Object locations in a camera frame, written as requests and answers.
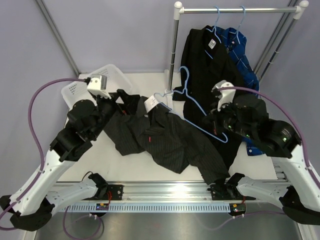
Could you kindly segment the dark pinstriped shirt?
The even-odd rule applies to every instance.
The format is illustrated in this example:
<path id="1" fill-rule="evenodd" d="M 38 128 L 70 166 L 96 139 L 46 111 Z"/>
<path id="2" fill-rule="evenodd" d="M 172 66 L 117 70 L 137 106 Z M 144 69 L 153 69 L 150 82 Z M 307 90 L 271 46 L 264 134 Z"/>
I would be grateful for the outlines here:
<path id="1" fill-rule="evenodd" d="M 197 167 L 208 185 L 230 176 L 222 156 L 203 133 L 162 104 L 147 112 L 146 100 L 139 97 L 132 114 L 115 112 L 104 128 L 121 155 L 148 152 L 155 163 L 177 174 L 189 165 Z"/>

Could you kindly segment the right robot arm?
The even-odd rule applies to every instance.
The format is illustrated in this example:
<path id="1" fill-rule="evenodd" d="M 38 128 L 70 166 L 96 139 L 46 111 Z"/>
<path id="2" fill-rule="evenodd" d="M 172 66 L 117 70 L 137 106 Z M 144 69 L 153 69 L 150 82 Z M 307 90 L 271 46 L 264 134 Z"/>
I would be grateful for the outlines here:
<path id="1" fill-rule="evenodd" d="M 286 121 L 269 117 L 266 103 L 252 94 L 235 97 L 231 102 L 216 100 L 204 118 L 215 133 L 229 132 L 249 139 L 278 164 L 290 181 L 289 186 L 275 186 L 235 173 L 224 184 L 215 184 L 211 190 L 232 199 L 251 197 L 266 201 L 282 209 L 299 224 L 320 224 L 320 191 L 316 188 L 310 166 L 300 155 L 302 139 Z"/>

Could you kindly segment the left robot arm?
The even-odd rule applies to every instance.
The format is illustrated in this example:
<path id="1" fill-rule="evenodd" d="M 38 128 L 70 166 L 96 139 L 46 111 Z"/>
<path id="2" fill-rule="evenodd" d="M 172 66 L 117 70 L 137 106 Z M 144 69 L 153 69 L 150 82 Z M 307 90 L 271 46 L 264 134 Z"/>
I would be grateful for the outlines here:
<path id="1" fill-rule="evenodd" d="M 126 115 L 137 109 L 140 95 L 127 94 L 123 89 L 110 97 L 95 96 L 95 101 L 79 100 L 67 113 L 68 122 L 57 134 L 44 162 L 34 172 L 33 178 L 16 194 L 0 198 L 0 206 L 11 213 L 14 229 L 33 232 L 46 225 L 59 212 L 85 199 L 101 200 L 108 192 L 108 183 L 98 173 L 66 190 L 50 193 L 57 180 L 92 146 L 114 114 Z"/>

